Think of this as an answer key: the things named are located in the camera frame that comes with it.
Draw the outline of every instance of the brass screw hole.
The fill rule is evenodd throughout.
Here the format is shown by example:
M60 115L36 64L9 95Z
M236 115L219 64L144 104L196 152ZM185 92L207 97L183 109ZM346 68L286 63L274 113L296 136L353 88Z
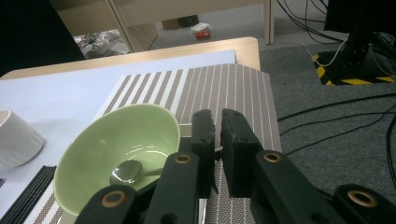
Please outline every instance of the brass screw hole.
M103 207L116 207L126 200L126 193L122 190L113 190L102 198Z
M275 153L266 153L264 159L269 162L280 162L282 160L282 158Z
M188 156L188 155L180 155L180 156L177 156L177 157L175 158L175 161L176 161L177 163L182 163L182 164L184 164L184 163L189 163L189 162L191 161L191 157Z
M364 207L376 207L378 205L373 195L361 190L350 190L347 192L347 196L352 202Z

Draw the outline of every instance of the yellow and black striped tape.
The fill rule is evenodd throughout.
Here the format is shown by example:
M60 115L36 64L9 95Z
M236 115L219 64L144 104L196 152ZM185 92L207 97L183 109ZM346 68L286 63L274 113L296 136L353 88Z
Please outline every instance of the yellow and black striped tape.
M346 78L346 79L329 79L326 77L326 70L323 66L318 65L315 61L318 55L312 57L312 61L317 68L318 77L322 85L339 86L339 85L366 85L375 83L393 83L395 82L392 77L362 77L362 78Z

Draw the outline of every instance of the wire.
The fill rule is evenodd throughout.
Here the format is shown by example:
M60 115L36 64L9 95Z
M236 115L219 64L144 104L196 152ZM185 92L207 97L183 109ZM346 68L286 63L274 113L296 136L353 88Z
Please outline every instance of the wire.
M288 8L290 14L291 14L292 16L294 16L295 18L297 18L297 19L300 19L300 20L303 20L303 21L324 22L324 21L309 20L309 19L307 19L306 17L305 17L305 18L298 17L298 16L294 15L294 13L291 11L291 9L289 8L288 3L286 3L286 0L283 0L283 2L285 3L286 7Z
M376 57L375 57L375 55L374 55L374 53L373 53L372 50L371 50L371 54L372 54L372 56L373 56L373 59L374 59L374 62L375 62L375 64L376 64L376 66L379 68L379 70L381 70L383 73L385 73L386 75L388 75L388 76L390 76L390 77L396 77L396 76L394 76L393 74L388 73L387 71L385 71L385 69L384 69L381 65L379 65L379 63L378 63L378 61L376 60Z
M373 100L373 99L379 99L379 98L386 98L386 97L392 97L392 96L396 96L396 93L389 93L389 94L383 94L383 95L375 95L375 96L367 96L367 97L362 97L362 98L357 98L357 99L352 99L352 100L346 100L346 101L341 101L341 102L336 102L336 103L331 103L331 104L327 104L327 105L320 105L320 106L316 106L316 107L312 107L306 110L302 110L290 115L287 115L285 117L282 117L280 119L277 119L278 122L285 120L285 119L290 119L311 111L315 111L315 110L320 110L326 107L331 107L331 106L335 106L335 105L344 105L344 104L350 104L350 103L355 103L355 102L359 102L359 101L365 101L365 100Z
M394 107L396 107L396 105L394 105L393 107L391 107L391 108L389 108L387 111L385 111L379 119L376 119L375 121L373 121L373 122L371 122L371 123L369 123L369 124L365 124L365 125L362 125L362 126L360 126L360 127L350 129L350 130L348 130L348 131L346 131L346 132L343 132L343 133L338 133L338 134L335 134L335 135L332 135L332 136L329 136L329 137L322 138L322 139L318 140L317 142L314 142L314 143L305 145L305 146L303 146L303 147L298 147L298 148L296 148L296 149L294 149L294 150L292 150L292 151L286 153L285 155L289 156L290 154L292 154L292 153L294 153L294 152L297 152L297 151L299 151L299 150L301 150L301 149L303 149L303 148L312 147L312 146L314 146L314 145L316 145L316 144L318 144L318 143L324 142L324 141L329 140L329 139L332 139L332 138L334 138L334 137L338 137L338 136L341 136L341 135L344 135L344 134L347 134L347 133L352 133L352 132L357 131L358 129L362 129L362 128L365 128L365 127L369 127L369 126L371 126L371 125L373 125L373 124L376 124L376 123L379 122L382 118L384 118L385 115L386 115L391 109L393 109Z
M375 53L387 57L390 62L396 63L396 55L393 55L391 52L388 52L385 49L378 48L376 45L372 45L371 47Z
M347 39L344 40L343 43L341 43L341 45L338 47L337 51L335 52L334 56L332 57L332 60L329 63L322 64L322 63L319 63L318 60L315 60L315 63L317 63L318 65L320 65L322 67L327 67L327 66L331 65L334 62L335 58L337 57L338 53L340 52L341 47L343 47L343 45L346 42L347 42Z
M307 23L307 21L306 21L306 14L308 13L308 0L306 0L305 1L305 28L306 28L306 32L308 33L308 35L311 37L311 39L313 39L313 40L315 40L316 42L318 42L318 43L320 43L320 44L325 44L325 43L323 43L323 42L321 42L321 41L318 41L318 40L316 40L312 35L311 35L311 33L309 33L309 30L308 30L308 23Z
M390 135L392 133L393 127L396 122L396 116L393 117L392 122L390 123L388 130L387 130L387 159L388 159L388 167L389 167L389 172L390 172L390 178L392 179L393 186L396 189L396 174L393 168L393 160L391 157L391 152L390 152Z
M326 10L329 11L329 7L326 5L326 3L323 2L323 0L319 0L319 2L320 2L324 7L326 7Z
M392 60L396 60L396 48L394 47L395 37L386 33L376 32L371 43L373 48L381 54L386 54Z
M325 37L325 38L334 40L334 41L336 41L336 42L342 42L342 40L340 40L340 39L338 39L338 38L325 35L325 34L323 34L323 33L321 33L321 32L318 32L318 31L316 31L316 30L310 28L310 27L306 27L303 23L301 23L301 22L295 20L295 19L289 14L289 12L283 7L283 5L280 3L280 1L276 1L276 2L279 4L279 6L282 8L282 10L286 13L286 15L291 19L291 21L293 21L298 27L300 27L300 28L302 28L302 29L304 29L304 30L309 29L309 30L310 30L312 33L314 33L315 35L320 35L320 36L322 36L322 37Z
M308 122L308 123L300 124L295 127L289 128L285 132L281 133L280 136L282 136L283 134L288 133L290 131L302 128L304 126L312 125L312 124L326 123L326 122L336 121L339 119L349 119L349 118L358 117L358 116L377 115L377 114L382 115L382 114L384 114L384 112L361 113L361 114L347 115L347 116L343 116L341 118L336 118L336 119L325 119L325 120L320 120L320 121ZM386 114L396 114L396 112L388 112Z
M341 45L338 47L337 51L335 52L334 56L332 57L332 60L329 63L321 64L321 63L318 62L318 60L316 60L315 63L317 63L318 65L323 66L323 67L329 66L330 64L332 64L334 62L335 58L337 57L338 52L340 51L341 47L343 47L343 45L345 44L345 42L346 42L346 40L344 40L343 43L341 43ZM300 44L300 43L296 43L296 42L284 41L284 42L279 42L279 43L272 44L271 46L280 45L280 44L295 44L295 45L303 46L305 48L306 52L309 54L309 56L311 56L311 58L314 57L314 55L309 51L308 47L306 45L304 45L304 44Z
M326 15L326 12L322 11L322 10L320 9L320 7L318 7L318 6L315 4L314 0L311 0L311 3L312 3L312 5L314 5L314 7L315 7L319 12L323 13L324 15Z

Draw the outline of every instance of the red object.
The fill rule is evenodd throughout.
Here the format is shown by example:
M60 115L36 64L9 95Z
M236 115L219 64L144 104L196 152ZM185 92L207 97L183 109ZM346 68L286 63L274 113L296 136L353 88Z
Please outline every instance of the red object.
M203 38L208 38L208 37L210 37L210 31L204 31L204 32L195 34L196 39L203 39Z

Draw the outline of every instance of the small box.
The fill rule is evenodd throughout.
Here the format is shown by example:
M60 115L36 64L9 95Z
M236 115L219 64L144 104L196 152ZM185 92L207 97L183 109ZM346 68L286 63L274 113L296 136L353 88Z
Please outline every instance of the small box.
M164 30L176 30L180 28L180 22L178 21L178 19L161 21L161 23L163 24Z
M195 34L195 38L198 39L205 39L210 37L210 31L203 31Z

